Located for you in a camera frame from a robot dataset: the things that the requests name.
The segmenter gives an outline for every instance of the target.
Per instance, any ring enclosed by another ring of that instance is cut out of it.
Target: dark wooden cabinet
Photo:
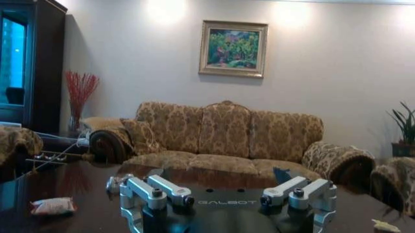
[[[0,11],[2,19],[17,12],[26,24],[25,102],[0,103],[0,121],[59,132],[67,8],[55,0],[0,0]]]

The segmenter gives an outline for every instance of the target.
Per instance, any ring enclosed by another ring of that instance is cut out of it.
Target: patterned armchair
[[[253,111],[231,101],[202,108],[145,102],[135,120],[149,123],[147,139],[138,140],[142,131],[131,127],[93,133],[93,150],[106,152],[113,162],[255,175],[270,185],[274,167],[311,180],[323,177],[349,184],[368,177],[369,182],[374,157],[356,147],[322,142],[317,116]],[[147,153],[135,144],[147,146]]]
[[[41,154],[42,138],[30,129],[0,126],[0,182],[15,178],[18,157]]]

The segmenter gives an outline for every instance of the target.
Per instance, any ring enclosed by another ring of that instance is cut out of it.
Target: gold picture frame
[[[199,74],[263,78],[269,24],[203,21]]]

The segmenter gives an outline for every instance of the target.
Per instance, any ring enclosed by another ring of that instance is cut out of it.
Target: throw pillow
[[[157,142],[155,134],[150,128],[149,122],[131,119],[122,119],[121,122],[130,134],[131,143],[134,144],[135,153],[138,155],[166,150],[166,148],[163,148]]]

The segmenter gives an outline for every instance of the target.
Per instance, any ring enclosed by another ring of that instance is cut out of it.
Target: cable
[[[61,139],[78,140],[78,138],[74,138],[74,137],[61,137],[61,136],[57,136],[57,135],[53,135],[53,134],[49,134],[49,133],[41,133],[41,132],[35,132],[35,133],[39,134],[39,135],[45,135],[45,136],[50,136],[50,137],[55,137],[55,138],[61,138]]]
[[[61,154],[54,155],[53,158],[45,163],[41,164],[38,167],[35,167],[35,170],[41,169],[45,165],[47,165],[50,162],[54,162],[74,146],[77,146],[78,142],[74,143]]]
[[[74,147],[74,146],[78,146],[81,147],[79,145],[79,139],[82,138],[82,136],[85,136],[85,138],[87,138],[87,134],[90,133],[90,130],[85,130],[78,138],[71,138],[71,137],[61,137],[61,136],[57,136],[57,135],[53,135],[53,134],[49,134],[49,133],[41,133],[41,132],[35,132],[37,134],[39,135],[45,135],[45,136],[50,136],[50,137],[54,137],[54,138],[61,138],[61,139],[69,139],[69,140],[77,140],[77,142],[58,155],[54,155],[53,158],[46,161],[43,164],[41,164],[38,167],[35,167],[34,169],[38,170],[41,169],[43,166],[46,166],[47,164],[50,164],[51,162],[54,162],[57,159],[59,159],[59,157]]]

